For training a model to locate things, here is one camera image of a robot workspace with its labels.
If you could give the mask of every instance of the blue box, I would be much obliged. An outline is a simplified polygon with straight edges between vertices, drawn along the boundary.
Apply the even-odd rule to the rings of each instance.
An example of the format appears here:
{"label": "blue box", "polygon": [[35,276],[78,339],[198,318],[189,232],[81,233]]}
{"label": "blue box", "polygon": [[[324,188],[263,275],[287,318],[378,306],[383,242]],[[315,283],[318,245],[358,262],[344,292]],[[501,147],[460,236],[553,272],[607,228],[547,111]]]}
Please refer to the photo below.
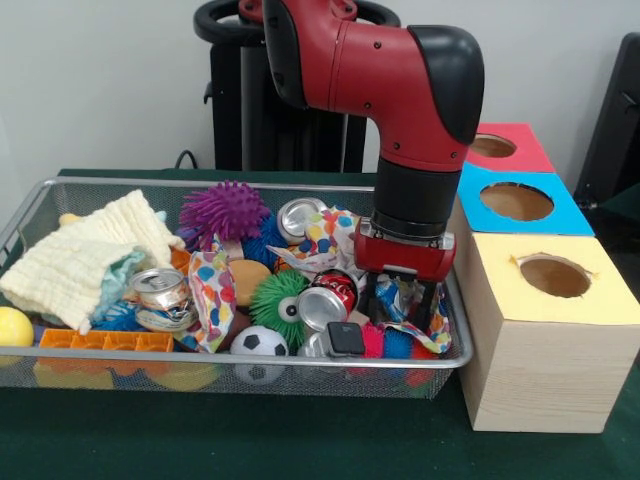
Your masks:
{"label": "blue box", "polygon": [[594,235],[555,173],[495,172],[465,163],[458,197],[474,232]]}

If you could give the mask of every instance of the circular hole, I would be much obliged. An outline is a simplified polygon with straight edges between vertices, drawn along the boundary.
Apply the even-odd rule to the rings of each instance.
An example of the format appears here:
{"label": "circular hole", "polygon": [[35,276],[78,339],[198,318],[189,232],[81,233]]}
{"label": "circular hole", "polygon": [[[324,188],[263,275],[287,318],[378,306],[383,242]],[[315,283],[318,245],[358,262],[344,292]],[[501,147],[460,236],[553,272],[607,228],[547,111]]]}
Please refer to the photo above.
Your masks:
{"label": "circular hole", "polygon": [[566,258],[535,257],[520,265],[520,272],[530,285],[556,297],[579,297],[591,282],[584,269]]}
{"label": "circular hole", "polygon": [[504,158],[516,152],[516,145],[506,138],[497,135],[479,133],[471,144],[471,150],[483,157]]}
{"label": "circular hole", "polygon": [[553,211],[553,201],[529,185],[502,182],[480,192],[482,202],[498,215],[522,222],[545,218]]}

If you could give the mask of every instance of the white wall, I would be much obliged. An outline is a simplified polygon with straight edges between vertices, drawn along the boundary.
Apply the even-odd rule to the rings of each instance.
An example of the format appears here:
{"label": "white wall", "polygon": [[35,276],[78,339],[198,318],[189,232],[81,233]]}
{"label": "white wall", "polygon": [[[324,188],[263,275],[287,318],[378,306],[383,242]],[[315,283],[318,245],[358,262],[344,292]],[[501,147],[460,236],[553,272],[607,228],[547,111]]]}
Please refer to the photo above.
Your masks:
{"label": "white wall", "polygon": [[[213,162],[204,0],[0,2],[0,225],[62,167]],[[483,120],[533,124],[573,187],[637,0],[384,0],[404,24],[454,24],[486,63]],[[367,167],[375,168],[370,135]]]}

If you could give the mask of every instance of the red box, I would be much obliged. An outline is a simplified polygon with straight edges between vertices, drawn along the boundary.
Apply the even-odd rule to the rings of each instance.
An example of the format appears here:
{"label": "red box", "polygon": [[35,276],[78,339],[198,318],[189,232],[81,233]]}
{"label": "red box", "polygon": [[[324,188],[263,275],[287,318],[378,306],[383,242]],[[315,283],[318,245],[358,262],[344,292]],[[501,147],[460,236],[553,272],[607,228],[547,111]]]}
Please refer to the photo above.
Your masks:
{"label": "red box", "polygon": [[555,173],[526,123],[481,123],[467,161],[496,172]]}

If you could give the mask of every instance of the soccer ball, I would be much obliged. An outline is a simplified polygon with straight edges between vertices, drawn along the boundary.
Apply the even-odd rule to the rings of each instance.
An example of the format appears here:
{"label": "soccer ball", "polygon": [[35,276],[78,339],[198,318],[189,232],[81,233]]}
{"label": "soccer ball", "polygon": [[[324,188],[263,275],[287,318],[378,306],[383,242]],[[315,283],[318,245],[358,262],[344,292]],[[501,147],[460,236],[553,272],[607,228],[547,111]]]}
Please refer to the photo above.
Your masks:
{"label": "soccer ball", "polygon": [[[282,335],[265,327],[249,327],[244,329],[231,344],[232,355],[275,355],[286,356],[289,348]],[[269,385],[275,382],[284,365],[236,365],[236,377],[250,385]]]}
{"label": "soccer ball", "polygon": [[245,328],[231,343],[231,355],[289,355],[284,337],[266,327]]}

